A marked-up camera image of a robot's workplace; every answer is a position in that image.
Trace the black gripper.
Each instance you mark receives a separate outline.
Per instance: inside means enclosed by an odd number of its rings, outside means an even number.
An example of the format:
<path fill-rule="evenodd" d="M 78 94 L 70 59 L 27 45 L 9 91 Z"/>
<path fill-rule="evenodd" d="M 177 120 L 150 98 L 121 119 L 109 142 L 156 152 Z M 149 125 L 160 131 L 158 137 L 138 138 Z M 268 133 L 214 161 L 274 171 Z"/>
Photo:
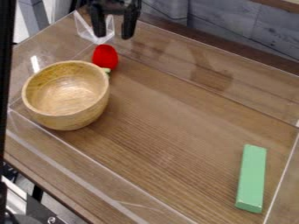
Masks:
<path fill-rule="evenodd" d="M 121 39 L 134 35 L 136 20 L 141 10 L 141 0 L 86 0 L 93 33 L 98 38 L 106 36 L 105 14 L 121 15 Z"/>

